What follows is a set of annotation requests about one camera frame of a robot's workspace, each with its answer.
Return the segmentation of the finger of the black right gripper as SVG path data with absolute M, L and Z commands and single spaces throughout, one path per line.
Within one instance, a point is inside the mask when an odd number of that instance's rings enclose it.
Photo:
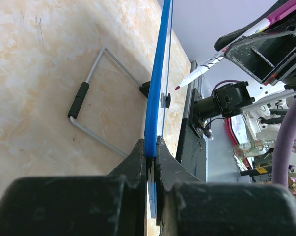
M 262 16 L 257 18 L 255 21 L 251 22 L 247 26 L 238 29 L 232 33 L 220 37 L 214 45 L 216 51 L 221 50 L 232 41 L 237 39 L 244 32 L 252 28 L 255 24 L 260 22 L 262 19 L 267 18 L 270 20 L 271 25 L 280 22 L 292 12 L 296 11 L 296 0 L 278 0 L 268 11 L 266 11 Z
M 296 15 L 264 33 L 234 43 L 226 58 L 258 83 L 296 85 Z

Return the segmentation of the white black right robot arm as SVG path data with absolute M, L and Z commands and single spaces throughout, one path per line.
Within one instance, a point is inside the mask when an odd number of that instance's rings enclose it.
M 296 91 L 296 0 L 277 1 L 254 22 L 220 37 L 214 48 L 258 83 L 283 82 Z M 206 120 L 236 116 L 251 105 L 255 98 L 247 87 L 247 81 L 228 83 L 204 99 L 193 89 L 189 126 L 195 135 L 210 135 Z

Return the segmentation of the blue framed whiteboard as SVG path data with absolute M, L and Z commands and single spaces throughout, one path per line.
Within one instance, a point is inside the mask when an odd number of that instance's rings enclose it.
M 165 113 L 169 108 L 171 96 L 168 93 L 168 81 L 170 70 L 170 54 L 171 54 L 171 38 L 172 38 L 172 17 L 173 17 L 173 1 L 166 0 L 163 4 L 161 15 L 161 24 L 157 40 L 155 58 L 152 69 L 151 80 L 148 83 L 148 102 L 146 108 L 145 128 L 144 128 L 144 156 L 150 161 L 148 167 L 148 192 L 150 202 L 151 217 L 157 217 L 157 184 L 156 184 L 156 155 L 157 141 L 163 136 L 165 125 Z M 86 128 L 84 125 L 76 121 L 83 101 L 89 89 L 89 82 L 97 67 L 98 62 L 103 54 L 107 52 L 114 60 L 117 58 L 103 47 L 99 52 L 87 79 L 81 83 L 81 86 L 75 96 L 72 106 L 68 112 L 70 122 L 81 131 L 90 135 L 94 139 L 100 141 L 111 150 L 127 157 L 127 155 L 111 145 L 106 140 Z

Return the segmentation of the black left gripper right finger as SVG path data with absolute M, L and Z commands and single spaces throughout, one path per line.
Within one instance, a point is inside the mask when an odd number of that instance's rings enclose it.
M 162 236 L 296 236 L 296 199 L 279 185 L 205 183 L 157 139 L 156 221 Z

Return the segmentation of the magenta capped whiteboard marker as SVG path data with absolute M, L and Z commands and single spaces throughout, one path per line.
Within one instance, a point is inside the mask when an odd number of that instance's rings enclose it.
M 231 44 L 243 40 L 244 38 L 247 38 L 251 35 L 265 31 L 267 28 L 269 28 L 276 22 L 283 20 L 285 17 L 287 17 L 294 11 L 296 11 L 296 0 L 289 0 L 288 2 L 284 3 L 282 6 L 274 10 L 268 16 L 257 21 L 257 23 L 253 24 L 253 26 L 245 30 L 242 34 L 240 34 L 238 37 L 236 37 L 234 40 L 232 40 L 230 43 L 228 43 L 226 46 L 220 49 L 215 55 L 207 59 L 203 64 L 199 65 L 193 72 L 191 72 L 189 75 L 182 79 L 182 81 L 177 85 L 175 90 L 179 90 L 180 88 L 190 84 L 197 77 L 204 75 L 209 69 L 211 69 L 221 60 L 223 60 L 225 53 L 227 52 Z

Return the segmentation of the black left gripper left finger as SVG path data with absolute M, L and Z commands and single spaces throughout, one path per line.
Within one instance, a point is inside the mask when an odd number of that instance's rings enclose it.
M 147 175 L 139 139 L 106 176 L 23 177 L 0 200 L 0 236 L 144 236 Z

